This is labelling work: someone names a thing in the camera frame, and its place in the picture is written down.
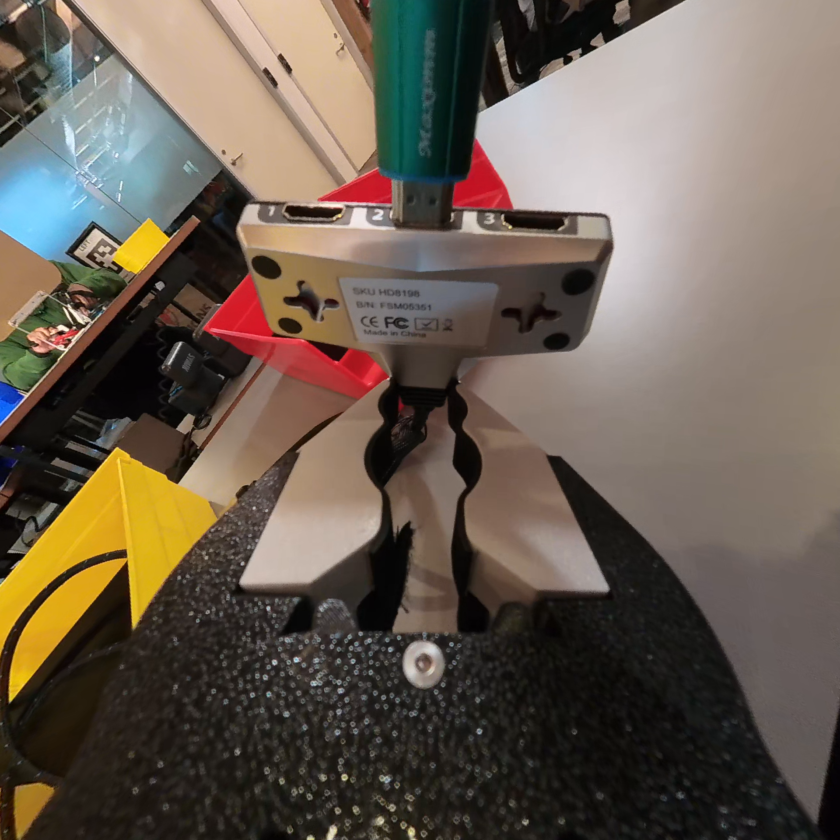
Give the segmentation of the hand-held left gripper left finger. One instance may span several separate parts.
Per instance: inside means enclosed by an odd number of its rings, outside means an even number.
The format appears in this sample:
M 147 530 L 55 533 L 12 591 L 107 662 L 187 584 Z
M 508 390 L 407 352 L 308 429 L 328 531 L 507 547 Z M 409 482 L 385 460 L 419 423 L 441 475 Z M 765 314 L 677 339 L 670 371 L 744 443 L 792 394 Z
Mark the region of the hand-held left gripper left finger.
M 370 550 L 385 503 L 364 456 L 383 426 L 378 384 L 300 447 L 239 580 L 242 591 L 343 601 L 355 612 L 374 589 Z

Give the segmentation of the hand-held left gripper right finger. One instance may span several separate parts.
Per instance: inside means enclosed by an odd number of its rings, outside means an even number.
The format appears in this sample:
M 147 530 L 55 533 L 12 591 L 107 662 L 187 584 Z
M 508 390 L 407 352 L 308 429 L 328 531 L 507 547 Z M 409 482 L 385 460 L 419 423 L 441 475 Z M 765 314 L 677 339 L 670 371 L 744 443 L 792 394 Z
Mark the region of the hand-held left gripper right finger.
M 609 596 L 541 447 L 464 385 L 450 386 L 447 416 L 465 483 L 451 544 L 458 610 Z

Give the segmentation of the yellow plastic bin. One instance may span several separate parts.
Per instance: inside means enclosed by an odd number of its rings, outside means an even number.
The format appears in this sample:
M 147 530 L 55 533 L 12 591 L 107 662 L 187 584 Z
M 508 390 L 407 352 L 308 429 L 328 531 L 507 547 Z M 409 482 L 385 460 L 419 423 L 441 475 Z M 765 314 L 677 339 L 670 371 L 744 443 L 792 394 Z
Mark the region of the yellow plastic bin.
M 120 449 L 101 466 L 1 587 L 1 646 L 35 595 L 71 565 L 127 550 L 63 584 L 29 621 L 14 652 L 10 700 L 23 700 L 83 655 L 132 632 L 156 593 L 216 521 L 211 504 Z M 2 838 L 24 835 L 55 789 L 2 784 Z

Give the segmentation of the red plastic bin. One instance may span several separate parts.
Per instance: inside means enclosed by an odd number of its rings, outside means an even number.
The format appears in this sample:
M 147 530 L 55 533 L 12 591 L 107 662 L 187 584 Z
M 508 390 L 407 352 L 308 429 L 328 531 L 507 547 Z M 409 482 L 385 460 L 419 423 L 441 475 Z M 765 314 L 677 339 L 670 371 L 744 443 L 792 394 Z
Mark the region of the red plastic bin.
M 472 156 L 467 178 L 455 186 L 455 206 L 512 209 L 508 189 L 478 141 L 474 142 Z M 382 367 L 367 353 L 273 332 L 251 275 L 211 317 L 208 330 L 281 374 L 354 399 L 386 378 Z

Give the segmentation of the silver hdmi switch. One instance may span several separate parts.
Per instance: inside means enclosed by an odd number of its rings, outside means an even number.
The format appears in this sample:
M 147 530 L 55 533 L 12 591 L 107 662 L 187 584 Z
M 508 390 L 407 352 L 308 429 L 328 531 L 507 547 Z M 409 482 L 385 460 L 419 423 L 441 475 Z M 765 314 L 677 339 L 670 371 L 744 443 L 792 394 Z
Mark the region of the silver hdmi switch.
M 589 213 L 454 210 L 397 227 L 361 203 L 251 203 L 236 228 L 279 336 L 377 357 L 442 390 L 463 362 L 571 352 L 590 331 L 613 231 Z

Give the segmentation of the black battery charger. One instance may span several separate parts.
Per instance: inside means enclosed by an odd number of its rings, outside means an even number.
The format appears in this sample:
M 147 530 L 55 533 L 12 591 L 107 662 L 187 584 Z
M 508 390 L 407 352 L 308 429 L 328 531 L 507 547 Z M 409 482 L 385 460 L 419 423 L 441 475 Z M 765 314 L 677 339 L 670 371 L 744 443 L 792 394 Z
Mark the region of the black battery charger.
M 245 372 L 252 356 L 209 331 L 208 324 L 220 308 L 220 304 L 215 304 L 208 309 L 192 332 L 192 339 L 195 347 L 203 352 L 204 364 L 210 371 L 233 379 Z
M 227 381 L 207 366 L 201 353 L 184 341 L 173 344 L 159 371 L 173 382 L 167 398 L 169 406 L 196 417 L 213 407 Z

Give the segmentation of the wooden topped work table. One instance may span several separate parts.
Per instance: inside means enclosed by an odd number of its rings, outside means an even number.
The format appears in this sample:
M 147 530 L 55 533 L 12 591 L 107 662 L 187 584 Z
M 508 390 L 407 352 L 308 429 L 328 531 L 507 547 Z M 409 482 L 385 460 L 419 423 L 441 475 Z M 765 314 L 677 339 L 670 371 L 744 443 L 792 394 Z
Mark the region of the wooden topped work table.
M 60 378 L 71 370 L 93 340 L 120 315 L 123 309 L 132 305 L 135 298 L 142 297 L 148 292 L 158 270 L 176 254 L 177 249 L 191 236 L 199 224 L 197 217 L 189 217 L 184 225 L 152 255 L 148 264 L 131 279 L 128 286 L 110 303 L 102 315 L 80 333 L 63 357 L 24 395 L 24 399 L 2 421 L 2 445 L 5 445 L 6 441 L 13 436 L 14 430 L 21 425 L 26 416 L 31 414 L 46 398 L 49 390 L 60 381 Z

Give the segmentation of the black divider of yellow bin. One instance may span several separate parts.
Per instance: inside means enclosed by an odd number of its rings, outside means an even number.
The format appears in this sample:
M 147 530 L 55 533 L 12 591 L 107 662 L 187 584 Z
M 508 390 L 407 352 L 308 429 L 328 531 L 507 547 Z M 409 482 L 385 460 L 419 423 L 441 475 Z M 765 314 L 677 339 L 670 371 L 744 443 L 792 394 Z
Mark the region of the black divider of yellow bin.
M 127 646 L 118 642 L 83 655 L 23 700 L 10 700 L 10 667 L 3 662 L 2 779 L 52 788 L 63 781 Z

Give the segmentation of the small yellow bin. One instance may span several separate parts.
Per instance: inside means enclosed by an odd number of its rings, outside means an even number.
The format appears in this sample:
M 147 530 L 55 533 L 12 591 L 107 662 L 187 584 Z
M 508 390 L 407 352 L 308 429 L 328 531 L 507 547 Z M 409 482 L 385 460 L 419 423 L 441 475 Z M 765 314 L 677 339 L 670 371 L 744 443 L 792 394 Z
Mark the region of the small yellow bin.
M 150 264 L 169 241 L 169 236 L 148 218 L 118 247 L 112 263 L 136 275 Z

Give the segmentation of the framed fiducial marker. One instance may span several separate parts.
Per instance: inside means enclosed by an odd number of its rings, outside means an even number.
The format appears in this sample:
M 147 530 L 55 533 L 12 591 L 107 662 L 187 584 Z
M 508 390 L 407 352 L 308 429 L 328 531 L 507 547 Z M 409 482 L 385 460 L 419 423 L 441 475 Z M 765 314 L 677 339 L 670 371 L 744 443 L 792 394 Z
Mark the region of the framed fiducial marker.
M 124 269 L 115 261 L 121 245 L 122 241 L 108 230 L 90 222 L 67 248 L 66 255 L 83 266 L 122 274 Z

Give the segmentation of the cardboard panel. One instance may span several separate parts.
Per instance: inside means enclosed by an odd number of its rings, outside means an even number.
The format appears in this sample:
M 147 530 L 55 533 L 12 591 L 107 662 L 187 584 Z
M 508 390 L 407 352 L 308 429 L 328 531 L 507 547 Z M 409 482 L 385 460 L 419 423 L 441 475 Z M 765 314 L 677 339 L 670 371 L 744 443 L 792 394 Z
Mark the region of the cardboard panel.
M 1 340 L 22 327 L 60 283 L 56 266 L 1 233 Z

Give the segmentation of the white wall cabinet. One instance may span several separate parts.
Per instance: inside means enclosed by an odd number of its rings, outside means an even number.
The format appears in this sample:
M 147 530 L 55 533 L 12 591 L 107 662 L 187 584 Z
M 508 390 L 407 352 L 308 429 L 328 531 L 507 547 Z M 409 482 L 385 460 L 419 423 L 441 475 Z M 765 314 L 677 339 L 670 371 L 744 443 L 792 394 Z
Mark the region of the white wall cabinet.
M 70 3 L 259 200 L 312 200 L 375 163 L 357 2 Z

